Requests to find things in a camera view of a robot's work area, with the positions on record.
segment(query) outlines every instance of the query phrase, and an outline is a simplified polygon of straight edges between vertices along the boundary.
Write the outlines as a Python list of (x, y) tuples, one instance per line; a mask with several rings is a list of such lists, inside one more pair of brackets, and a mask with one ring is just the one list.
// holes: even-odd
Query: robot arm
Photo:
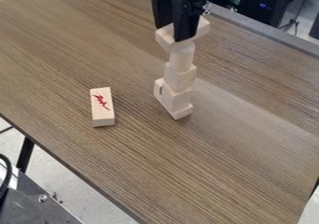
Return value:
[(173, 23), (176, 42), (196, 35), (206, 5), (207, 0), (152, 0), (157, 28)]

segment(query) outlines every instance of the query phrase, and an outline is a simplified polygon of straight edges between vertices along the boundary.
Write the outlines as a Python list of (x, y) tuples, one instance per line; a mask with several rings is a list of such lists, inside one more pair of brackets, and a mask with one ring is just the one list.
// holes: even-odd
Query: table leg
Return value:
[(319, 177), (318, 177), (318, 179), (317, 179), (317, 182), (316, 182), (315, 185), (314, 185), (314, 188), (313, 188), (313, 190), (312, 190), (312, 194), (311, 194), (310, 198), (312, 197), (312, 195), (314, 194), (315, 190), (316, 190), (318, 187), (319, 187)]
[(22, 149), (20, 152), (20, 156), (17, 162), (17, 168), (20, 169), (21, 172), (25, 174), (28, 164), (34, 150), (35, 143), (32, 142), (29, 138), (25, 137), (22, 145)]

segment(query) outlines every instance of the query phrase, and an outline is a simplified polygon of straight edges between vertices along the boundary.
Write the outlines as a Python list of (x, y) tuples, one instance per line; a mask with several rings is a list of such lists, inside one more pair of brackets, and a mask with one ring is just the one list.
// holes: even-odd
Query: metal frame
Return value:
[(17, 162), (17, 168), (20, 169), (20, 171), (24, 174), (28, 168), (34, 147), (35, 143), (31, 141), (28, 137), (25, 137), (21, 148), (20, 156)]

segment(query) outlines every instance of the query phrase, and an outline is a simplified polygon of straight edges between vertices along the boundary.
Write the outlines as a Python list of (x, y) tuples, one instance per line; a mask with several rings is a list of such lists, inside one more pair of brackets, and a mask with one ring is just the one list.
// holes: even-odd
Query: screw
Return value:
[(40, 203), (45, 203), (47, 200), (48, 200), (48, 197), (46, 195), (40, 195), (39, 198), (37, 199), (37, 201)]

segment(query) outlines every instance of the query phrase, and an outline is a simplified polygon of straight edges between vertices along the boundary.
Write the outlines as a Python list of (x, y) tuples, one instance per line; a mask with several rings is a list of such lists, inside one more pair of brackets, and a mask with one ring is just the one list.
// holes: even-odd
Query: black equipment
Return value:
[(282, 21), (288, 4), (292, 0), (241, 0), (239, 13), (278, 27)]
[(157, 28), (173, 23), (174, 39), (180, 42), (196, 35), (207, 0), (152, 0)]

